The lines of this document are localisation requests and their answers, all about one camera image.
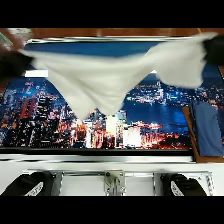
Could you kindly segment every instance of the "white cloth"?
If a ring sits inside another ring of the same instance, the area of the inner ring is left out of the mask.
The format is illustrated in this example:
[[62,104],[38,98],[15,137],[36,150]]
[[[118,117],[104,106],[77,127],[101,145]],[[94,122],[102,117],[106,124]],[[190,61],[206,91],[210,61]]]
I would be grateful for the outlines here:
[[33,66],[48,70],[48,80],[83,120],[98,108],[115,114],[132,88],[156,70],[162,82],[184,88],[202,84],[205,50],[202,41],[216,33],[160,43],[146,54],[121,58],[22,51],[34,57]]

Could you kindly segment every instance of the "blue cloth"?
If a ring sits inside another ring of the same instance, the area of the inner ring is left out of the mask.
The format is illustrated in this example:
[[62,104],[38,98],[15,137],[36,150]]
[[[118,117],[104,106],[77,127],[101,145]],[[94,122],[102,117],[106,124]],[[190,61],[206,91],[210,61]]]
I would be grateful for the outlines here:
[[191,114],[200,156],[224,156],[216,108],[207,102],[194,101]]

